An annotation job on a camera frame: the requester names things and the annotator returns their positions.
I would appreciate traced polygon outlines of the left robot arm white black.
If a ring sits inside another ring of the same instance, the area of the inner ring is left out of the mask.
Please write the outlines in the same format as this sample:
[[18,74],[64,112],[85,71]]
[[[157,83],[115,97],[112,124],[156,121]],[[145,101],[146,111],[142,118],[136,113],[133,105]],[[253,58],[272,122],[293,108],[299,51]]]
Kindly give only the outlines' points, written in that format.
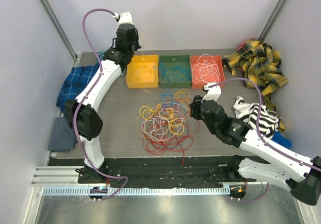
[[113,45],[104,53],[97,72],[75,99],[66,101],[67,123],[76,134],[84,152],[86,168],[90,169],[89,177],[95,183],[102,183],[107,176],[107,171],[102,168],[104,157],[99,141],[103,121],[97,112],[113,82],[127,68],[134,52],[141,48],[138,41],[134,23],[119,24]]

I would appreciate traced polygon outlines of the red plastic bin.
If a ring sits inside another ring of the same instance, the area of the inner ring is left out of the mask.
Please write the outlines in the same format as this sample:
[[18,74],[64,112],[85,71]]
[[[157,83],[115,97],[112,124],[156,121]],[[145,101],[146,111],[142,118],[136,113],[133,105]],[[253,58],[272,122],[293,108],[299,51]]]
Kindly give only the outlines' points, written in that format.
[[207,83],[219,83],[225,80],[220,56],[203,54],[190,56],[192,89],[202,89]]

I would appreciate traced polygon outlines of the blue plaid cloth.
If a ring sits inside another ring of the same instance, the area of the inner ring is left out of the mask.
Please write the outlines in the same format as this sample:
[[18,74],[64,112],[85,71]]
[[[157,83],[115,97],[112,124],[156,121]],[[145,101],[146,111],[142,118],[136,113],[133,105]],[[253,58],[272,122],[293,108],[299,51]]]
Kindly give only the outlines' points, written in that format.
[[86,88],[98,69],[98,63],[92,66],[72,68],[60,89],[56,103],[64,116],[66,116],[67,100],[74,100]]

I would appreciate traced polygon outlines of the grey folded cloth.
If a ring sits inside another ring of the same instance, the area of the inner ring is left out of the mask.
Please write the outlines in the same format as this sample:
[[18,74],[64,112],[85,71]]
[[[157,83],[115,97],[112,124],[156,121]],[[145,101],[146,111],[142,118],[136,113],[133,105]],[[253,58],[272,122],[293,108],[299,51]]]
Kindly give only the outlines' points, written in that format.
[[48,150],[53,152],[69,152],[74,149],[75,143],[76,135],[68,126],[67,120],[64,117],[55,118]]

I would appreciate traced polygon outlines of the right aluminium frame post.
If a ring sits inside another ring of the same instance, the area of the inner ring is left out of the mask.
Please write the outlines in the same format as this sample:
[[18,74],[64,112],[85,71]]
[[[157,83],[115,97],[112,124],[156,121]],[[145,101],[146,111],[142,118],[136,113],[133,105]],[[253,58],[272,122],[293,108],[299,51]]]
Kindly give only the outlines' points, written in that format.
[[275,7],[273,8],[272,13],[270,14],[266,24],[261,31],[258,40],[265,41],[268,33],[270,32],[271,28],[273,27],[274,23],[276,22],[277,18],[279,17],[281,11],[283,10],[284,6],[286,5],[288,0],[278,0]]

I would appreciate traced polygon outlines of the pink cloth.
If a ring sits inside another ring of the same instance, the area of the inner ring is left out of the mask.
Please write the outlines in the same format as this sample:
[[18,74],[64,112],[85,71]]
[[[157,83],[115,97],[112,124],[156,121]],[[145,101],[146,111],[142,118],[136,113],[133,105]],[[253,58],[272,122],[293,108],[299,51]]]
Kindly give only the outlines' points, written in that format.
[[[255,41],[256,39],[255,39],[255,38],[250,38],[250,39],[248,39],[248,41],[249,41],[249,40]],[[242,48],[244,47],[244,44],[246,43],[246,41],[247,41],[247,40],[242,41],[242,42],[238,45],[238,47],[236,48],[236,50],[238,51],[238,50],[242,49]]]

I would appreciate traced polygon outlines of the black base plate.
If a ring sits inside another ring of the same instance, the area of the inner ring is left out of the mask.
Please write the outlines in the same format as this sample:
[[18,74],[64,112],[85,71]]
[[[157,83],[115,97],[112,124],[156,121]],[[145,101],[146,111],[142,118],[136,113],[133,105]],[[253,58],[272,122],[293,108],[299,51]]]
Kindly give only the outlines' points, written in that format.
[[209,188],[225,182],[244,182],[237,173],[233,156],[223,157],[152,157],[105,159],[101,172],[83,167],[76,169],[81,184],[110,184],[119,188]]

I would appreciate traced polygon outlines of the yellow plastic bin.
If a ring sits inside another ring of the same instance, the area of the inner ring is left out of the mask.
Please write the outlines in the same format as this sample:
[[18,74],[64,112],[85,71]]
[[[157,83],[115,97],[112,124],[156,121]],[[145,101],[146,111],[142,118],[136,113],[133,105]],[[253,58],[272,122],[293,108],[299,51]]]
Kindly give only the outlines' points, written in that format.
[[131,62],[127,66],[127,87],[157,88],[158,63],[158,55],[133,56]]

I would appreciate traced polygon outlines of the light blue cloth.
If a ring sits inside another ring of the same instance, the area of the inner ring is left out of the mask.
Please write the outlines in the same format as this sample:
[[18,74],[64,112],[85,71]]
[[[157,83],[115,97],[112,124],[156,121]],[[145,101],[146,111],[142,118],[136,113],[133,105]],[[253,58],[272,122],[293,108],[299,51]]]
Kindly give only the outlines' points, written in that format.
[[[100,52],[98,52],[97,55],[98,55],[100,61],[103,60],[104,53],[105,53],[105,51],[100,51]],[[98,59],[96,59],[96,60],[95,60],[95,67],[98,67],[98,68],[99,68],[99,66],[100,66],[100,65],[99,65],[99,61],[98,61]],[[126,70],[123,70],[120,76],[124,76],[125,73],[126,73]]]

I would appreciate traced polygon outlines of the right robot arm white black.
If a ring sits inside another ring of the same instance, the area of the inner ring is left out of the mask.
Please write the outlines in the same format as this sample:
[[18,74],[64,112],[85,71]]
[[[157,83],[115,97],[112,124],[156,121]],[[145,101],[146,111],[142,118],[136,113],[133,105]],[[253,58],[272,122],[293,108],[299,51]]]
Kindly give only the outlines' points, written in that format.
[[212,135],[224,144],[250,152],[263,160],[235,156],[226,169],[232,181],[255,179],[277,185],[299,201],[315,206],[320,196],[320,157],[310,158],[291,151],[260,135],[249,124],[229,117],[214,100],[196,95],[190,104],[191,117],[202,120]]

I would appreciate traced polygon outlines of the bright blue cloth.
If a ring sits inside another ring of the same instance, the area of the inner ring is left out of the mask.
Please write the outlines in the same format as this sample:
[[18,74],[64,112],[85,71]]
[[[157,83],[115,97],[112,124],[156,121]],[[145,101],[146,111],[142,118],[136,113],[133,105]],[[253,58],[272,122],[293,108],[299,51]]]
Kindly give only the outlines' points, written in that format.
[[271,140],[287,149],[290,149],[292,147],[292,142],[289,139],[285,138],[279,131],[274,132]]

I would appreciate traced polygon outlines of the aluminium frame post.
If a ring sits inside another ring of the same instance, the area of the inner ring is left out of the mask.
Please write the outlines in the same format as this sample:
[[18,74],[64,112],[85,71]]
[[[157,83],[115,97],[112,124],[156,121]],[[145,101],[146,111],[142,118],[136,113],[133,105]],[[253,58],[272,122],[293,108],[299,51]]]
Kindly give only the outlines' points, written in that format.
[[288,0],[278,0],[275,7],[273,8],[272,13],[270,14],[266,24],[261,31],[258,40],[265,41],[268,33],[270,32],[271,28],[273,27],[274,23],[276,22],[277,18],[279,17],[281,11],[283,10],[284,6],[286,5]]
[[42,5],[45,13],[47,14],[49,20],[51,21],[54,29],[56,30],[56,32],[58,33],[63,45],[65,46],[65,48],[67,49],[68,53],[70,54],[71,58],[73,59],[73,61],[75,62],[77,60],[77,54],[74,50],[74,48],[72,47],[65,31],[63,30],[55,12],[53,11],[50,3],[48,0],[39,0],[40,4]]

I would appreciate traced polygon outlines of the yellow plaid shirt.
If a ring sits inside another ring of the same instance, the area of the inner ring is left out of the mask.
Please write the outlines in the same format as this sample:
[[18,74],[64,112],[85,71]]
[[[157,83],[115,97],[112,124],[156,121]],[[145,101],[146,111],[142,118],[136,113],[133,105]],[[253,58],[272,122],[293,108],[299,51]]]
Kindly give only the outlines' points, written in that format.
[[260,89],[264,105],[269,110],[276,110],[272,94],[289,82],[280,70],[281,59],[276,50],[263,41],[247,40],[242,49],[224,56],[222,65],[232,75],[241,71],[244,78]]

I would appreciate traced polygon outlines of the black white striped cloth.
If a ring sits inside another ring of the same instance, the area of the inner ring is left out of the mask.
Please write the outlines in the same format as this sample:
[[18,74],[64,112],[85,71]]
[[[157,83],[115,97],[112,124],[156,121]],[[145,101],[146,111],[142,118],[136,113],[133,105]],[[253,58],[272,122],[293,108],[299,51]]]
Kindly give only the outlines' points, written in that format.
[[[245,103],[244,98],[237,96],[233,109],[237,119],[241,119],[243,122],[248,123],[252,128],[256,129],[259,110],[258,103]],[[280,121],[281,118],[277,116],[276,112],[268,110],[265,105],[261,106],[259,131],[262,135],[272,139],[274,132],[277,131],[279,127]]]

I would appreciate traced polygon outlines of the left aluminium frame post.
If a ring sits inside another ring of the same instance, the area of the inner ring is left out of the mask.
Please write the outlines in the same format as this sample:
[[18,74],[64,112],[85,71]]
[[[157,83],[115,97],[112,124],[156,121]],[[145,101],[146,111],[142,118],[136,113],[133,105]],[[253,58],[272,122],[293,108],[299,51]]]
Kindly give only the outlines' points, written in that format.
[[53,11],[50,3],[48,0],[39,0],[40,4],[42,5],[45,13],[47,14],[49,20],[51,21],[54,29],[56,30],[56,32],[58,33],[63,45],[65,46],[65,48],[67,49],[68,53],[70,54],[71,58],[73,59],[73,61],[75,62],[77,60],[77,54],[74,50],[74,48],[72,47],[65,31],[63,30],[55,12]]

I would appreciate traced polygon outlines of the green plastic bin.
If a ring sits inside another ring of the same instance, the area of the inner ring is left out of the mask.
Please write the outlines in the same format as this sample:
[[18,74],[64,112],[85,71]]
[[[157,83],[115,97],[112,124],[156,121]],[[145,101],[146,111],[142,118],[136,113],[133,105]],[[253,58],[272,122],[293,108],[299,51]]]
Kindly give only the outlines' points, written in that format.
[[159,56],[158,80],[160,88],[190,88],[190,56]]

